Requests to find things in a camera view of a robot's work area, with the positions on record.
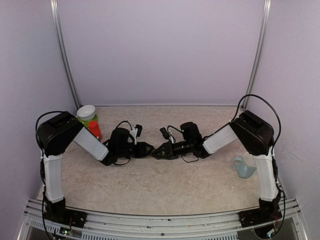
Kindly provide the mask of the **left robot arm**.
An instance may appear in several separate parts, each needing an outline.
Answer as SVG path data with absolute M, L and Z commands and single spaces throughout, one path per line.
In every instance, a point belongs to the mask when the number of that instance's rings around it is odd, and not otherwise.
M 143 127 L 130 130 L 116 126 L 111 136 L 101 142 L 85 125 L 68 111 L 51 111 L 41 115 L 53 117 L 35 123 L 35 139 L 40 149 L 40 172 L 44 186 L 44 201 L 49 212 L 63 223 L 70 218 L 62 185 L 62 160 L 70 145 L 75 144 L 105 166 L 118 165 L 118 159 L 142 159 L 155 149 L 151 144 L 138 141 Z

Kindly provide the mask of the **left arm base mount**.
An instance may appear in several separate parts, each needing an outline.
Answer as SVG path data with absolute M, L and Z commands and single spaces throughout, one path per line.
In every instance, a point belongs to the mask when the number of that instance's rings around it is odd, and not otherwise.
M 46 196 L 44 196 L 43 203 L 45 204 L 43 214 L 45 220 L 68 225 L 70 227 L 84 228 L 87 220 L 87 213 L 67 208 L 66 199 L 64 197 L 62 200 L 52 203 Z

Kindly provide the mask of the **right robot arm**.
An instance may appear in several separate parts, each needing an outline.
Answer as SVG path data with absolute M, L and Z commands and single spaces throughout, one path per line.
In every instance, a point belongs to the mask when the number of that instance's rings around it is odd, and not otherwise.
M 157 160 L 174 160 L 179 156 L 193 154 L 199 159 L 205 159 L 225 146 L 240 141 L 257 168 L 260 197 L 256 218 L 266 222 L 279 208 L 281 198 L 277 186 L 278 168 L 274 158 L 274 129 L 252 113 L 245 110 L 209 137 L 200 134 L 194 122 L 185 122 L 180 126 L 183 141 L 173 143 L 171 140 L 163 143 L 152 152 Z

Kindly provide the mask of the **red pill bottle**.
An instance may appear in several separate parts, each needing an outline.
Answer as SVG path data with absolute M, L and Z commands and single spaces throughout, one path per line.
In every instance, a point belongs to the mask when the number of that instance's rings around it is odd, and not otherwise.
M 97 121 L 90 121 L 88 124 L 90 132 L 99 140 L 102 140 L 102 132 Z

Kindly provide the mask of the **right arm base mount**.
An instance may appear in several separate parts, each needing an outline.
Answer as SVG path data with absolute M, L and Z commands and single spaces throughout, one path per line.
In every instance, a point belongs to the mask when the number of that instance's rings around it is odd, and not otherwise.
M 243 210 L 238 213 L 242 228 L 260 225 L 282 218 L 279 200 L 265 201 L 259 199 L 258 203 L 258 208 Z

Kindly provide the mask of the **green weekly pill organizer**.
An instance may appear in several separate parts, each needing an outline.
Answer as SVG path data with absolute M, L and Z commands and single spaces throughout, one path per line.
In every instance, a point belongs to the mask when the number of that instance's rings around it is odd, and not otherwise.
M 147 150 L 147 153 L 149 156 L 153 157 L 153 158 L 157 158 L 157 152 L 156 152 L 156 149 L 154 147 L 149 147 L 148 150 Z

